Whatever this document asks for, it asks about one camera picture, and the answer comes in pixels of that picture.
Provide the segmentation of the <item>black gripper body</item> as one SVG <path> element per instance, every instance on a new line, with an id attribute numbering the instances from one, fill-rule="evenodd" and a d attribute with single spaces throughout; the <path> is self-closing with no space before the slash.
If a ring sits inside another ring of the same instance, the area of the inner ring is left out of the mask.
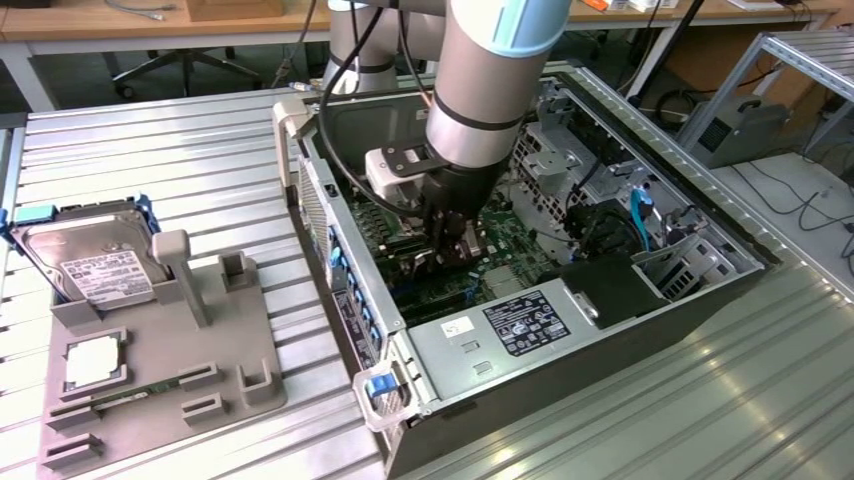
<path id="1" fill-rule="evenodd" d="M 422 177 L 418 216 L 476 220 L 506 170 L 506 161 L 480 168 L 449 164 Z"/>

